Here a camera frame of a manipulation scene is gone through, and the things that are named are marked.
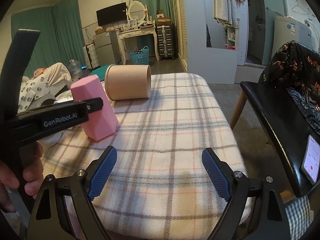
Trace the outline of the person's left hand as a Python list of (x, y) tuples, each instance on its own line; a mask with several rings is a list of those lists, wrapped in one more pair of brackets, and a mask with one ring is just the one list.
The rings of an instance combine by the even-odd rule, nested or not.
[(41, 157), (43, 147), (39, 142), (21, 148), (7, 147), (1, 153), (1, 210), (15, 212), (17, 205), (10, 200), (7, 189), (17, 190), (23, 204), (31, 211), (43, 182)]

